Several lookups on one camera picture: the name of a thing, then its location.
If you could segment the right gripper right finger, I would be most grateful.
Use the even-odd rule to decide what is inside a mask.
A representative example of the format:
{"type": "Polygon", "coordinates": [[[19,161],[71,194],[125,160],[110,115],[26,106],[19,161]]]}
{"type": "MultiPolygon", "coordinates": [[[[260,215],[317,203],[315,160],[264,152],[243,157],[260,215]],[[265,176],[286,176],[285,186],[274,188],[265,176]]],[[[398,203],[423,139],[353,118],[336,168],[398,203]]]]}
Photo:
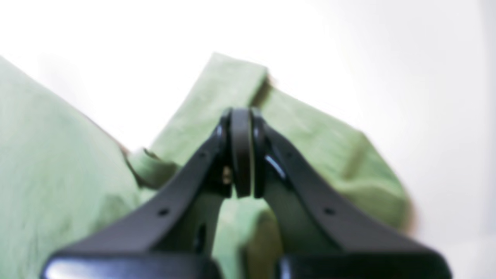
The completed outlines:
{"type": "Polygon", "coordinates": [[[263,198],[277,219],[277,279],[450,279],[441,254],[347,201],[256,109],[234,109],[238,189],[263,198]]]}

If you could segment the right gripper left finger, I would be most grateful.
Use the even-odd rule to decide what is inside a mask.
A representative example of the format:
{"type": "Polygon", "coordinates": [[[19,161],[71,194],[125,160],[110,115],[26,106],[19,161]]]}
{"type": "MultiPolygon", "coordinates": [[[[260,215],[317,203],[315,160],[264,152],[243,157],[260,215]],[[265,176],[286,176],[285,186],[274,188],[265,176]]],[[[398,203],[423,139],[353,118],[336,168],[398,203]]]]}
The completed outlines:
{"type": "Polygon", "coordinates": [[[228,109],[211,136],[149,201],[53,253],[43,279],[221,279],[211,258],[219,210],[231,189],[228,109]]]}

